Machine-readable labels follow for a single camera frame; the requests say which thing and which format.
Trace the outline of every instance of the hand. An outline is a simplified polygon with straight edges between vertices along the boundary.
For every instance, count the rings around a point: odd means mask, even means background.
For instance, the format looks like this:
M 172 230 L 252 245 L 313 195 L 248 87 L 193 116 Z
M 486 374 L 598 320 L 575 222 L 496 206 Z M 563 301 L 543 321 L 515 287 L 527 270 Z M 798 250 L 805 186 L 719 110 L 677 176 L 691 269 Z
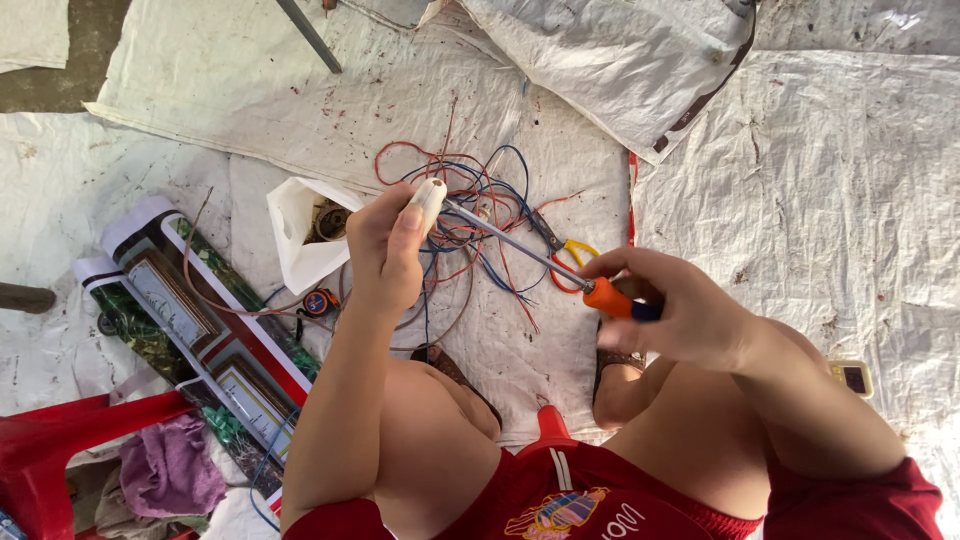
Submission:
M 353 263 L 350 304 L 399 317 L 420 295 L 423 268 L 423 210 L 404 210 L 417 191 L 398 184 L 347 220 L 347 245 Z
M 646 281 L 662 294 L 663 315 L 653 323 L 611 320 L 600 329 L 597 346 L 625 354 L 654 351 L 715 371 L 742 368 L 752 336 L 762 325 L 707 274 L 681 258 L 642 248 L 608 252 L 578 274 L 609 278 L 622 270 L 630 271 L 627 280 L 639 282 L 630 288 L 642 290 Z

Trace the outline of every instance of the tape measure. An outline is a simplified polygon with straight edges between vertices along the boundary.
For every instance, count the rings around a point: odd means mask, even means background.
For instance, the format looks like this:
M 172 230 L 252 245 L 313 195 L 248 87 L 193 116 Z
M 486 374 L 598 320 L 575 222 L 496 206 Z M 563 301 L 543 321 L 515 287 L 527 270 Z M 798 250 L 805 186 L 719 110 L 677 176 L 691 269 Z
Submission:
M 870 377 L 870 368 L 859 360 L 830 360 L 827 362 L 834 379 L 847 385 L 854 394 L 863 399 L 874 396 L 874 382 Z
M 329 289 L 317 288 L 303 297 L 304 315 L 312 318 L 323 317 L 331 310 L 340 307 L 337 298 Z

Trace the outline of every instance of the yellow scissors handle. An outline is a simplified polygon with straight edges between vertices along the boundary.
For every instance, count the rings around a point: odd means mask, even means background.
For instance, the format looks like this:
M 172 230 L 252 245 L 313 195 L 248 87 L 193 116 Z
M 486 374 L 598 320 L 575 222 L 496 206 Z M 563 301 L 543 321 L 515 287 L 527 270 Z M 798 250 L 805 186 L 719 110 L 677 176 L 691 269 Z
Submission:
M 577 266 L 584 265 L 583 260 L 580 259 L 580 255 L 577 253 L 577 249 L 584 250 L 585 252 L 593 255 L 594 257 L 600 257 L 600 253 L 597 252 L 597 250 L 593 249 L 591 246 L 588 246 L 585 243 L 578 242 L 576 240 L 568 239 L 566 242 L 564 242 L 564 249 L 566 249 L 568 252 L 570 252 L 571 255 L 573 255 L 573 260 L 577 261 Z

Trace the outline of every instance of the purple cloth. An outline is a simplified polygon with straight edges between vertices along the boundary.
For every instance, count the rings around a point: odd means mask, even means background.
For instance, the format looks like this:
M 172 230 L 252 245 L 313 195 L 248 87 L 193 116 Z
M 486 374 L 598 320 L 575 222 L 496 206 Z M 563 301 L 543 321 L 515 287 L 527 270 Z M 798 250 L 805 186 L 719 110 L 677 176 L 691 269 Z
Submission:
M 227 493 L 204 452 L 204 421 L 184 414 L 140 431 L 120 447 L 120 488 L 134 514 L 203 515 Z

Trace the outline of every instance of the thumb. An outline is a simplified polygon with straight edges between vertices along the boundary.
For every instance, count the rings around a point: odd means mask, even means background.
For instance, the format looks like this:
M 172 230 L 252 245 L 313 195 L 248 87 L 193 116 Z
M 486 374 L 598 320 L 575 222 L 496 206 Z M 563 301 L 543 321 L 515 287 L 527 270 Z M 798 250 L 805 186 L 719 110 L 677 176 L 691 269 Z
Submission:
M 423 209 L 414 205 L 404 209 L 396 218 L 387 240 L 387 264 L 402 265 L 409 260 L 416 262 L 422 243 Z
M 605 322 L 597 333 L 597 347 L 616 351 L 624 355 L 647 353 L 657 350 L 656 336 L 664 330 L 666 323 L 644 323 L 642 325 L 624 319 L 612 319 Z

